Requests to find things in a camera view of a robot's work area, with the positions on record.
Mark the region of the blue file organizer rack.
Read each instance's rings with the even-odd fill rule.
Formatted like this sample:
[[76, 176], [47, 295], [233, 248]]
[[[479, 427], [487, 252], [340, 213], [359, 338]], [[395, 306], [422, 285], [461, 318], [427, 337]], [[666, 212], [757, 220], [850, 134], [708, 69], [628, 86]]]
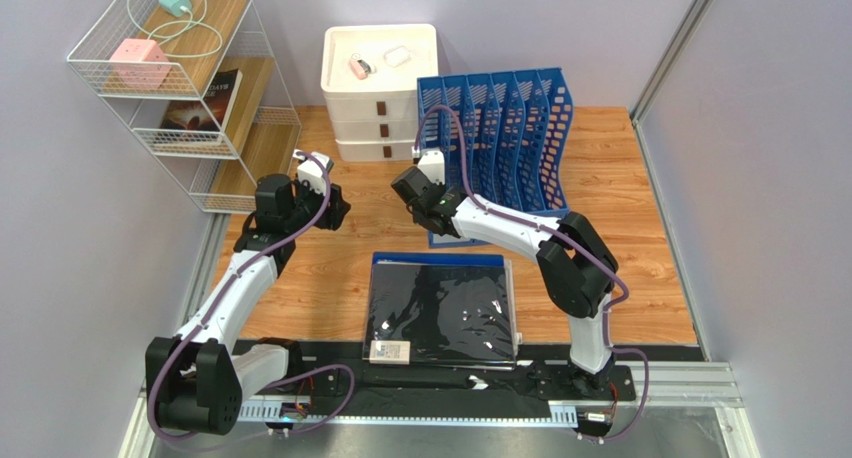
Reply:
[[[418, 108], [413, 150], [444, 153], [447, 186], [531, 215], [568, 214], [560, 164], [574, 106], [561, 69], [423, 77]], [[487, 243], [428, 233], [437, 247]]]

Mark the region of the white three drawer organizer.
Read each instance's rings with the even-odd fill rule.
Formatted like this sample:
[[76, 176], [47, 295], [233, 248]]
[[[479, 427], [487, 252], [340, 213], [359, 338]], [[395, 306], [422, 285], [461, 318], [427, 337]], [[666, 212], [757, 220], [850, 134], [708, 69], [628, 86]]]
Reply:
[[[412, 59], [390, 68], [383, 54], [398, 45]], [[348, 61], [358, 53], [374, 70], [358, 80]], [[347, 162], [409, 161], [419, 126], [418, 80], [439, 74], [431, 24], [335, 26], [324, 35], [320, 86], [340, 157]]]

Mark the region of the pink correction tape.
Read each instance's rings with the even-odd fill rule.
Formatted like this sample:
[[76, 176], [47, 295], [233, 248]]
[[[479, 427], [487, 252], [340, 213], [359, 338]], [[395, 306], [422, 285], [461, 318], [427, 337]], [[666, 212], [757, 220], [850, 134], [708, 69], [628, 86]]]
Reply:
[[365, 80], [374, 73], [373, 67], [360, 54], [353, 54], [348, 61], [349, 68], [358, 80]]

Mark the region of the clear plastic bag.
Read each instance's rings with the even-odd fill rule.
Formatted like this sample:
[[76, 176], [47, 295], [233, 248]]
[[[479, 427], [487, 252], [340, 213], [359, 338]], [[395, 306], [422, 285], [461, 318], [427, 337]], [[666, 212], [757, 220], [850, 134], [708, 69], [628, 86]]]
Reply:
[[390, 68], [398, 68], [409, 62], [412, 57], [413, 52], [408, 47], [398, 45], [383, 54], [383, 61]]

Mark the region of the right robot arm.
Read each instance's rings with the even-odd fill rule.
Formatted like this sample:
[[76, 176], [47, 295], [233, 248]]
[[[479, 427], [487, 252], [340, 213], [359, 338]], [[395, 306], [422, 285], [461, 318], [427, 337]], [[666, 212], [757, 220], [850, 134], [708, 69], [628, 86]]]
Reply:
[[441, 236], [479, 240], [538, 265], [551, 302], [569, 320], [570, 360], [582, 372], [604, 375], [614, 364], [607, 313], [613, 289], [627, 288], [618, 263], [590, 221], [531, 215], [449, 187], [411, 166], [391, 183], [414, 223]]

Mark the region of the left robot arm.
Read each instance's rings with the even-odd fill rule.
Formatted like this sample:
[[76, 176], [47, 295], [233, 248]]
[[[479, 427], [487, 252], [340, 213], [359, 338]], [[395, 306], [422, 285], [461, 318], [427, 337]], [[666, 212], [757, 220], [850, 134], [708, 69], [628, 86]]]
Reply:
[[246, 399], [304, 379], [294, 340], [262, 338], [242, 354], [234, 346], [295, 252], [296, 238], [312, 227], [339, 229], [351, 205], [340, 185], [323, 178], [272, 174], [258, 182], [255, 206], [208, 299], [173, 336], [156, 337], [146, 349], [147, 417], [165, 441], [226, 435]]

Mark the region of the blue folder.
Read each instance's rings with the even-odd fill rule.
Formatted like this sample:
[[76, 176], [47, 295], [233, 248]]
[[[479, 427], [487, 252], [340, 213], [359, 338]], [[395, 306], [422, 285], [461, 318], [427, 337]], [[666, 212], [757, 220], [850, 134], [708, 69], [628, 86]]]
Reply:
[[493, 266], [503, 267], [505, 258], [499, 254], [375, 252], [372, 264], [380, 262], [413, 263], [435, 266]]

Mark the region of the dark cover book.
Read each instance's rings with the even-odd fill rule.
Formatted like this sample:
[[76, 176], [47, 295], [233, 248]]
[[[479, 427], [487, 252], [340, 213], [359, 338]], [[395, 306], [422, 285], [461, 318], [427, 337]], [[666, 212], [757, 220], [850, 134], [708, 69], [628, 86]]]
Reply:
[[242, 79], [239, 69], [220, 71], [201, 100], [170, 102], [156, 141], [166, 145], [218, 145], [236, 104]]

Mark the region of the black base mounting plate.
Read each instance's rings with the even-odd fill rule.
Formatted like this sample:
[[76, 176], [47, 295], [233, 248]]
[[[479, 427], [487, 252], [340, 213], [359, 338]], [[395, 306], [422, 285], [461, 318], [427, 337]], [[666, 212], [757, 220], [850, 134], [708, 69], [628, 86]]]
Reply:
[[642, 387], [629, 367], [615, 366], [595, 389], [568, 363], [567, 344], [523, 344], [512, 370], [374, 365], [356, 341], [303, 341], [303, 362], [294, 375], [317, 370], [304, 384], [269, 390], [325, 415], [341, 407], [344, 417], [521, 419], [546, 418], [552, 401], [579, 408], [635, 405]]

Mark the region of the pink cube power socket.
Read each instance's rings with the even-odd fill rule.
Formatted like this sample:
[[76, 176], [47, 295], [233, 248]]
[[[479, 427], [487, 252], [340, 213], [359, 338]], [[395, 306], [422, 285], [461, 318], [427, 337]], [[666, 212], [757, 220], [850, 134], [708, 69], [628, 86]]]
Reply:
[[166, 54], [153, 39], [124, 39], [109, 62], [124, 84], [138, 90], [157, 89], [171, 68]]

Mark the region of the mint green charger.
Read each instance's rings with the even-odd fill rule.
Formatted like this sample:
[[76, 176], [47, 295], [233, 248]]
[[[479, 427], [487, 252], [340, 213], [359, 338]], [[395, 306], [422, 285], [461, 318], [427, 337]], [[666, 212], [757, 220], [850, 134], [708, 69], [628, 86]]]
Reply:
[[158, 0], [159, 6], [172, 16], [181, 18], [192, 12], [190, 0]]

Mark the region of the aluminium frame rail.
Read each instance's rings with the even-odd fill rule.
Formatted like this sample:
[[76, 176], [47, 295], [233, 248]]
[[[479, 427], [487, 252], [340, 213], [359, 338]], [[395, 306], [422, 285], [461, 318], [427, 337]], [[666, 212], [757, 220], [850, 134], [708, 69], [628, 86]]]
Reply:
[[124, 457], [756, 457], [760, 451], [731, 367], [692, 348], [651, 346], [627, 358], [637, 404], [579, 408], [552, 401], [546, 418], [344, 417], [269, 391], [249, 398], [225, 436], [161, 442], [139, 401]]

